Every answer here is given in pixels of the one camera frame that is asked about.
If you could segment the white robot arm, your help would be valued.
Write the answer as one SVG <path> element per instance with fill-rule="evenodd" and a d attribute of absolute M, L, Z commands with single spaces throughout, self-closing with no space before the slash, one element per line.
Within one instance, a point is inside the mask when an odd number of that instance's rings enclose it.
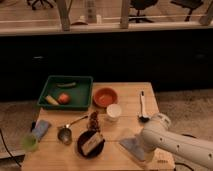
<path fill-rule="evenodd" d="M 213 170 L 213 142 L 170 132 L 170 125 L 167 115 L 153 115 L 138 134 L 142 149 L 150 153 L 160 148 Z"/>

